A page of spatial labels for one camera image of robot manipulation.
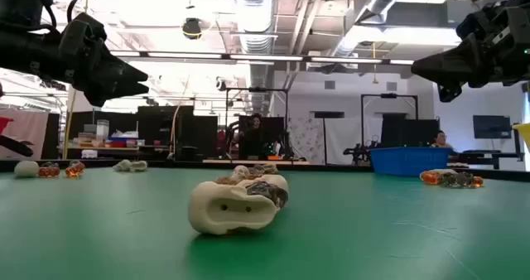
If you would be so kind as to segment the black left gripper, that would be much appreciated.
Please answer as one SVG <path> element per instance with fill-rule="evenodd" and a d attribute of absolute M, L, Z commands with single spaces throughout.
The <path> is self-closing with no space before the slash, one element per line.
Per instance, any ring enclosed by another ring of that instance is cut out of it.
<path fill-rule="evenodd" d="M 138 83 L 148 75 L 112 55 L 106 39 L 104 24 L 82 12 L 67 24 L 59 44 L 59 57 L 66 63 L 65 78 L 96 107 L 110 99 L 149 91 Z"/>

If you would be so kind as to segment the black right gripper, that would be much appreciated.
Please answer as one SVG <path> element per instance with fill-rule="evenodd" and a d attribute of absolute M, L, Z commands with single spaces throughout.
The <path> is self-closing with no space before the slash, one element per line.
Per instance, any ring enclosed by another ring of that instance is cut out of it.
<path fill-rule="evenodd" d="M 450 102 L 462 86 L 518 82 L 518 8 L 491 7 L 472 13 L 457 27 L 461 43 L 415 60 L 414 75 L 437 83 L 439 99 Z"/>

